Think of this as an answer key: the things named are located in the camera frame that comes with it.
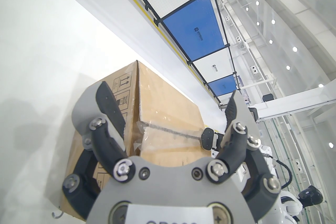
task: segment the white label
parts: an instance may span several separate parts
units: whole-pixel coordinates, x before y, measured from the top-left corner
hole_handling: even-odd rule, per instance
[[[210,207],[129,204],[125,224],[213,224]]]

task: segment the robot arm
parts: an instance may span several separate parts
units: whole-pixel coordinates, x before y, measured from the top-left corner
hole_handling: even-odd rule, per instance
[[[217,157],[175,168],[126,156],[122,116],[105,82],[89,87],[79,103],[72,121],[91,145],[63,192],[87,223],[253,224],[278,198],[280,183],[258,149],[257,126],[238,91],[225,111],[228,124]],[[92,178],[97,161],[113,177],[101,192]],[[240,192],[230,177],[243,162],[251,178]]]

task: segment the white robot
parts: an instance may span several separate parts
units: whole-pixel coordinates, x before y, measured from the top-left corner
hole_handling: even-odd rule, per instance
[[[272,149],[269,146],[261,145],[259,150],[265,156],[265,161],[270,172],[276,176],[276,171],[273,167]],[[312,185],[301,191],[298,198],[289,191],[281,190],[280,195],[271,210],[258,221],[258,224],[296,224],[299,222],[297,216],[303,208],[318,205],[322,201],[323,196],[321,192]]]

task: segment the yellow stripe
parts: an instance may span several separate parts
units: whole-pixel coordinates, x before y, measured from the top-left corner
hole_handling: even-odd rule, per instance
[[[175,46],[171,43],[171,41],[165,36],[165,34],[156,26],[156,24],[154,23],[154,20],[148,15],[148,13],[146,12],[146,10],[144,9],[144,7],[137,1],[137,0],[133,0],[135,2],[135,4],[139,7],[139,9],[141,9],[141,11],[147,16],[147,18],[150,20],[150,22],[153,24],[153,26],[160,32],[160,34],[162,35],[162,37],[168,42],[168,44],[172,47],[172,49],[175,51],[175,53],[177,53],[177,55],[182,59],[182,61],[186,64],[186,66],[190,69],[190,71],[193,73],[193,75],[197,78],[197,80],[204,86],[205,89],[207,89],[207,91],[209,91],[209,89],[203,84],[203,81],[196,75],[196,73],[194,72],[194,70],[186,63],[185,59],[183,56],[181,56],[181,54],[179,53],[179,51],[175,48]]]

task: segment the joyson logo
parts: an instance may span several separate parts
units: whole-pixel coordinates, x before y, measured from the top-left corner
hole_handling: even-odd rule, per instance
[[[202,34],[200,33],[199,29],[198,29],[198,28],[194,28],[194,31],[196,32],[197,37],[199,37],[199,39],[200,39],[201,41],[203,41],[203,37],[202,37]]]

